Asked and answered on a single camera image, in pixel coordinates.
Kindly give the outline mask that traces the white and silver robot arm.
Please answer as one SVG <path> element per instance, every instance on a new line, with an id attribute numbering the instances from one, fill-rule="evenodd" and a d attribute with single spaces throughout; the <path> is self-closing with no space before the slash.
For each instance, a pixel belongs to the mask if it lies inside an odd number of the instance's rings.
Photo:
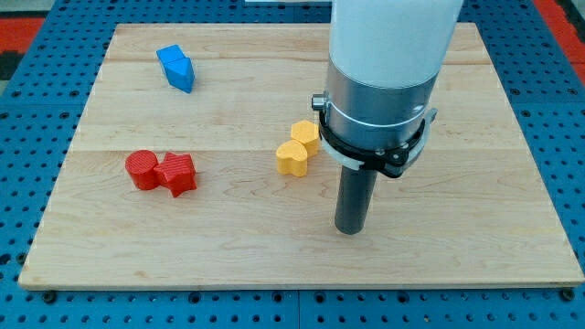
<path id="1" fill-rule="evenodd" d="M 336 0 L 326 122 L 363 148 L 398 144 L 420 127 L 462 0 Z"/>

